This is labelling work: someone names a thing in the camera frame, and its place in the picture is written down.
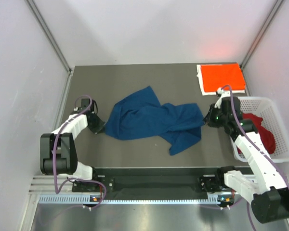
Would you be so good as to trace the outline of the blue t shirt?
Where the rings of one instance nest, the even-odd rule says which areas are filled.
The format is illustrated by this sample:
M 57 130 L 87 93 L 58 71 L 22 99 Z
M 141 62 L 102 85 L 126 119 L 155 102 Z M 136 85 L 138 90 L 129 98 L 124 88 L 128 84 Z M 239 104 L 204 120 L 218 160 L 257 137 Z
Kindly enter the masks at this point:
M 148 86 L 117 102 L 105 125 L 106 135 L 118 140 L 160 136 L 176 155 L 201 141 L 204 116 L 196 103 L 161 104 Z

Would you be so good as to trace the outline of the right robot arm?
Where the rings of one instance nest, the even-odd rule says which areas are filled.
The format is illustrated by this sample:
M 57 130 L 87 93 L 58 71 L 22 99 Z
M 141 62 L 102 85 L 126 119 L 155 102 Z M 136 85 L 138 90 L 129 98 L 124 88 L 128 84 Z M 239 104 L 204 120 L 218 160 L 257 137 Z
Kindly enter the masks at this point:
M 243 118 L 240 99 L 221 95 L 210 105 L 204 122 L 209 127 L 224 129 L 244 155 L 256 179 L 252 182 L 234 166 L 221 167 L 215 174 L 216 187 L 238 192 L 262 224 L 289 219 L 289 181 L 264 148 L 253 121 Z

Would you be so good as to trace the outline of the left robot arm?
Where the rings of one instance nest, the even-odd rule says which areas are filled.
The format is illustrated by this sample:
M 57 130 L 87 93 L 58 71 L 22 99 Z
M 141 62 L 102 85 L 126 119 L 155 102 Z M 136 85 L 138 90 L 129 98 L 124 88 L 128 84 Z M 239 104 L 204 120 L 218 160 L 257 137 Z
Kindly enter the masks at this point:
M 83 179 L 89 191 L 99 187 L 100 180 L 93 167 L 78 160 L 75 139 L 84 130 L 93 134 L 104 131 L 105 122 L 98 115 L 98 106 L 89 96 L 81 97 L 79 107 L 75 107 L 62 125 L 40 138 L 40 170 L 45 175 L 60 175 Z

